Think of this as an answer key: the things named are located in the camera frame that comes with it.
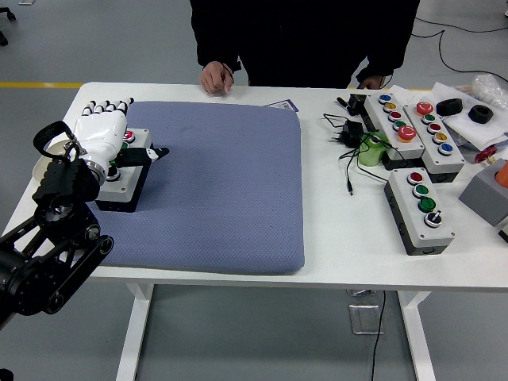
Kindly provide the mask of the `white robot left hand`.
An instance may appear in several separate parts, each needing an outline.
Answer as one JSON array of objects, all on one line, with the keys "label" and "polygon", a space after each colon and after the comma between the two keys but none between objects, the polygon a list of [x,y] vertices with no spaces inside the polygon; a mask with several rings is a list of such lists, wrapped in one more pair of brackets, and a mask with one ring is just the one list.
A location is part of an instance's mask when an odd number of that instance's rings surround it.
[{"label": "white robot left hand", "polygon": [[127,111],[132,98],[89,102],[75,123],[80,157],[106,170],[109,166],[136,167],[151,164],[169,153],[168,148],[123,148]]}]

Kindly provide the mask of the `person's right hand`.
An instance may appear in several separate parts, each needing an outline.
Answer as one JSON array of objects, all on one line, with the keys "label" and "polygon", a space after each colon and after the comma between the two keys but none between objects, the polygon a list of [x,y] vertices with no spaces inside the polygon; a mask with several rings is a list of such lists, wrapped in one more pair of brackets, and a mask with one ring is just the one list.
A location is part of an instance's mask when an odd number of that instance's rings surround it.
[{"label": "person's right hand", "polygon": [[234,84],[233,70],[226,63],[212,61],[202,69],[199,80],[207,94],[228,93]]}]

